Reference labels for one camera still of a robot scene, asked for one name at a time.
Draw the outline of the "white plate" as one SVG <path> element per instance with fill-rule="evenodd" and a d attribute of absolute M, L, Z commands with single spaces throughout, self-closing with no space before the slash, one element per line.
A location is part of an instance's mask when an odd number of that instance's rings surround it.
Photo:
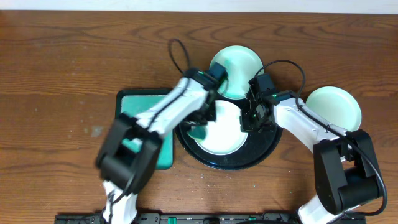
<path fill-rule="evenodd" d="M 246 141 L 248 133 L 241 131 L 241 109 L 235 104 L 215 101 L 216 121 L 209 121 L 206 128 L 206 138 L 203 141 L 194 140 L 199 147 L 212 155 L 224 156 L 237 151 Z"/>

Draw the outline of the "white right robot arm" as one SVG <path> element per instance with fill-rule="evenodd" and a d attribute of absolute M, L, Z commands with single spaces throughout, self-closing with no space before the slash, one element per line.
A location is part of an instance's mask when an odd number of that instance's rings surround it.
<path fill-rule="evenodd" d="M 248 91 L 241 113 L 241 129 L 271 132 L 285 129 L 313 154 L 316 196 L 302 205 L 300 223 L 334 223 L 345 216 L 365 216 L 355 209 L 377 198 L 384 211 L 386 185 L 373 142 L 363 131 L 347 131 L 313 112 L 294 92 Z"/>

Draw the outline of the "round black tray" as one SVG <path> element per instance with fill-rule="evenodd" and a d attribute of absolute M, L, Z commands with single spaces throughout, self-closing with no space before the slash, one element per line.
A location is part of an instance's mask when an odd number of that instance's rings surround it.
<path fill-rule="evenodd" d="M 217 100 L 229 101 L 240 109 L 246 104 L 245 99 L 231 100 L 218 96 Z M 282 128 L 277 127 L 274 132 L 246 132 L 248 137 L 244 144 L 235 152 L 216 156 L 202 150 L 199 145 L 188 136 L 187 131 L 192 126 L 180 124 L 175 128 L 175 133 L 185 150 L 202 164 L 219 170 L 241 170 L 252 167 L 262 162 L 277 147 L 282 136 Z"/>

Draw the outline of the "green rectangular soap tray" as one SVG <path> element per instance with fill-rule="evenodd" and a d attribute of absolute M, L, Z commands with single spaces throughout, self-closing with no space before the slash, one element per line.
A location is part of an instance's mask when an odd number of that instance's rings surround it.
<path fill-rule="evenodd" d="M 121 113 L 127 113 L 130 116 L 145 112 L 162 98 L 164 98 L 171 89 L 130 89 L 121 90 L 116 96 L 115 118 Z M 167 170 L 172 167 L 174 160 L 174 135 L 169 132 L 166 135 L 159 158 L 156 164 L 156 170 Z"/>

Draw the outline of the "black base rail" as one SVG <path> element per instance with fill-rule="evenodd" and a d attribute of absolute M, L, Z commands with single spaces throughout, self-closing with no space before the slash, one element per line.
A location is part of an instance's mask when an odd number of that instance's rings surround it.
<path fill-rule="evenodd" d="M 161 215 L 143 213 L 133 223 L 140 224 L 234 224 L 234 223 L 296 223 L 301 221 L 293 213 L 264 213 L 263 215 Z M 105 224 L 100 213 L 86 215 L 56 215 L 54 224 Z"/>

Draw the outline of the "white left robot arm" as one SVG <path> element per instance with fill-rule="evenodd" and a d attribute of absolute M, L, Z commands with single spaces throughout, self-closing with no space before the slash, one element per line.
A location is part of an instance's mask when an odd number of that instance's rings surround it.
<path fill-rule="evenodd" d="M 214 100 L 226 78 L 223 68 L 190 68 L 155 106 L 135 116 L 121 113 L 113 121 L 95 161 L 106 190 L 106 223 L 132 223 L 137 195 L 155 171 L 165 136 L 181 123 L 214 121 Z"/>

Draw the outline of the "dark green sponge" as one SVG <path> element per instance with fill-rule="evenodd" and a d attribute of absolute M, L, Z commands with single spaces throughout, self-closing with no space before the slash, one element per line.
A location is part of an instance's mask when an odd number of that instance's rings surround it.
<path fill-rule="evenodd" d="M 203 141 L 206 138 L 206 128 L 204 126 L 192 126 L 187 134 L 196 141 Z"/>

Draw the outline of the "mint green plate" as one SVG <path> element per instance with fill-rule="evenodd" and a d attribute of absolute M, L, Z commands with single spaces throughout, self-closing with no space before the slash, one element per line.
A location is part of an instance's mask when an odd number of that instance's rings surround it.
<path fill-rule="evenodd" d="M 257 53 L 250 48 L 232 45 L 220 50 L 212 59 L 210 66 L 218 63 L 226 69 L 228 79 L 218 89 L 218 93 L 231 100 L 241 100 L 249 91 L 249 83 L 263 66 Z"/>
<path fill-rule="evenodd" d="M 356 131 L 361 125 L 362 112 L 359 103 L 341 88 L 321 87 L 309 95 L 306 105 L 327 121 L 348 131 Z"/>

